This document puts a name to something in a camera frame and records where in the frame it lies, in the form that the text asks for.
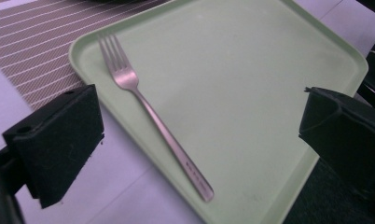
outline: striped placemat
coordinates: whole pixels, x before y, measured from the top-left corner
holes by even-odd
[[[0,69],[38,109],[82,86],[68,61],[79,36],[167,0],[38,0],[0,11]]]

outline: fork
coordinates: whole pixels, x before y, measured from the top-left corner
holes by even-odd
[[[210,202],[214,198],[213,189],[185,150],[180,146],[165,124],[161,121],[160,117],[146,100],[144,95],[138,91],[138,76],[132,69],[132,66],[116,36],[114,34],[98,35],[98,42],[106,66],[112,74],[115,82],[121,89],[130,91],[140,101],[153,122],[156,124],[164,140],[174,153],[196,191],[198,191],[205,202]]]

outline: table surface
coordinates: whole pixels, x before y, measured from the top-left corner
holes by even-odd
[[[61,92],[82,85],[67,61],[67,50],[74,39],[163,2],[128,1],[115,10],[115,5],[91,1],[1,0],[0,149],[5,145],[1,137],[4,130]],[[354,0],[297,2],[363,55],[367,55],[374,45],[375,14]],[[81,17],[77,13],[95,8],[96,13],[89,15],[95,18],[95,22],[85,21],[87,14]],[[50,19],[51,12],[55,10],[65,14]],[[65,23],[56,22],[59,19],[65,19]],[[85,25],[74,25],[78,21],[85,22]],[[47,27],[46,32],[43,32],[42,26]],[[19,30],[18,27],[30,29]],[[52,33],[57,29],[65,32],[61,36]],[[41,45],[33,44],[30,39]],[[107,141],[99,146],[101,149],[94,151],[62,202],[41,210],[27,188],[17,193],[26,222],[201,223],[200,218],[104,109],[103,119]],[[116,175],[110,172],[114,170],[120,172]],[[87,184],[93,181],[109,183],[110,180],[112,184],[100,189]]]

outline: dark floor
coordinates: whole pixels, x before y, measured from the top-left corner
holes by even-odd
[[[375,1],[358,2],[375,12]],[[332,169],[319,160],[284,222],[299,223],[375,223],[375,203],[352,194]]]

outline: tray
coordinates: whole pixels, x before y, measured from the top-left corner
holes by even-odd
[[[205,203],[137,100],[108,74],[115,32],[139,89],[212,184]],[[298,138],[305,87],[353,95],[365,59],[293,1],[176,0],[81,36],[70,62],[207,223],[280,223],[318,157]]]

